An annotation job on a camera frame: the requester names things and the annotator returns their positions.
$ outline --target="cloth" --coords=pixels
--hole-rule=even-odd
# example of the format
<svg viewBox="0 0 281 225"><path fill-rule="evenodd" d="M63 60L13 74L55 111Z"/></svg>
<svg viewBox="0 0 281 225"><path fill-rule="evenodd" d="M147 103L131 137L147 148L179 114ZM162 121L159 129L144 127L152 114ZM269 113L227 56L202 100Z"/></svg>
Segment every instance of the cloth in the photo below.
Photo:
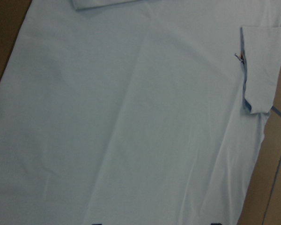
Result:
<svg viewBox="0 0 281 225"><path fill-rule="evenodd" d="M33 0L0 82L0 225L236 225L281 0L83 2Z"/></svg>

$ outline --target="folded sleeve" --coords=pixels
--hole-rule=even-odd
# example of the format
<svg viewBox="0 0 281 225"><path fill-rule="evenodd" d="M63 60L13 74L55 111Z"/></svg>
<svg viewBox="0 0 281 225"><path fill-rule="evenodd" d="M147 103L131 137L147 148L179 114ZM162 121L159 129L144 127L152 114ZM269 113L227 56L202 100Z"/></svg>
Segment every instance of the folded sleeve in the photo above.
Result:
<svg viewBox="0 0 281 225"><path fill-rule="evenodd" d="M76 10L114 5L136 0L72 0Z"/></svg>
<svg viewBox="0 0 281 225"><path fill-rule="evenodd" d="M251 114L270 111L281 67L281 27L242 27L246 81L245 107Z"/></svg>

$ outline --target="t-shirt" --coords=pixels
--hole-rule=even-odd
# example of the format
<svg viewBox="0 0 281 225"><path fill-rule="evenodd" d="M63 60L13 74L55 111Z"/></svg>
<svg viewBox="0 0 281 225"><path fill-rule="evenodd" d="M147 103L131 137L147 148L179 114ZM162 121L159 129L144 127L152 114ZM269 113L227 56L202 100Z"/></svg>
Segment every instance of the t-shirt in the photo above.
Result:
<svg viewBox="0 0 281 225"><path fill-rule="evenodd" d="M281 0L98 2L27 12L0 82L0 225L236 225Z"/></svg>

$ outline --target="shirt sleeve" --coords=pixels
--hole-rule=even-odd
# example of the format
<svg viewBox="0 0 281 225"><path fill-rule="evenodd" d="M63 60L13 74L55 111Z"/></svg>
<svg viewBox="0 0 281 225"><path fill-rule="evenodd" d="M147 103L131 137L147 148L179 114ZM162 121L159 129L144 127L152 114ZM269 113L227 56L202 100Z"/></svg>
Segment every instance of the shirt sleeve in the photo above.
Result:
<svg viewBox="0 0 281 225"><path fill-rule="evenodd" d="M281 67L281 27L242 27L246 81L245 107L251 114L270 111Z"/></svg>
<svg viewBox="0 0 281 225"><path fill-rule="evenodd" d="M72 0L76 10L114 5L135 0Z"/></svg>

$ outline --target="floor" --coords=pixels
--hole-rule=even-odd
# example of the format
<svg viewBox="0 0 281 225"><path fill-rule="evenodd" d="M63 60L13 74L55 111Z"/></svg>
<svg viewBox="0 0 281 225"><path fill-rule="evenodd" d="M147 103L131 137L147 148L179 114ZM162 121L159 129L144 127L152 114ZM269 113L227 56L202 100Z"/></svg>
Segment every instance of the floor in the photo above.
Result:
<svg viewBox="0 0 281 225"><path fill-rule="evenodd" d="M0 78L30 0L0 0ZM238 225L281 225L281 72Z"/></svg>

